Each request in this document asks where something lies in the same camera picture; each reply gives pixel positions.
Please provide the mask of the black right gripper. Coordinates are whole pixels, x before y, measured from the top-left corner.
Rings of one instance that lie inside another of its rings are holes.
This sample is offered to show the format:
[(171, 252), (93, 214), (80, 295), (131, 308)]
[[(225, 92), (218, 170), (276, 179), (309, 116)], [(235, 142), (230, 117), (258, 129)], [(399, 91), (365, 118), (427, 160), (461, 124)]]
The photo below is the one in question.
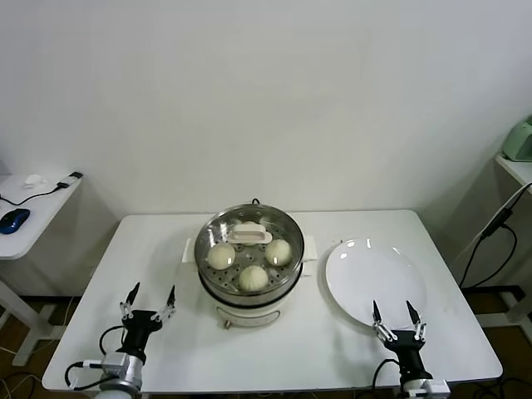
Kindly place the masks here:
[(425, 345), (426, 324), (420, 314), (407, 302), (407, 309), (413, 323), (413, 331), (392, 331), (382, 321), (382, 315), (375, 300), (372, 301), (373, 329), (384, 347), (397, 355), (401, 381), (432, 379), (421, 360), (420, 350)]

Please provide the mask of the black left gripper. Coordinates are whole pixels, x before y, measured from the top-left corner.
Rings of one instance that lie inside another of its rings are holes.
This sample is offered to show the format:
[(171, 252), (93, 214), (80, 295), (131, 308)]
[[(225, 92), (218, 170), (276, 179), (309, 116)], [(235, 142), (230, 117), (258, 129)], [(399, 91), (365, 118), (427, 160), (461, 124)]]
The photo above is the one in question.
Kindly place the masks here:
[(144, 356), (150, 335), (160, 330), (160, 321), (169, 320), (175, 313), (175, 285), (170, 290), (166, 305), (158, 312), (132, 311), (139, 288), (140, 284), (137, 283), (127, 294), (126, 300), (120, 302), (122, 325), (126, 329), (122, 351), (131, 356)]

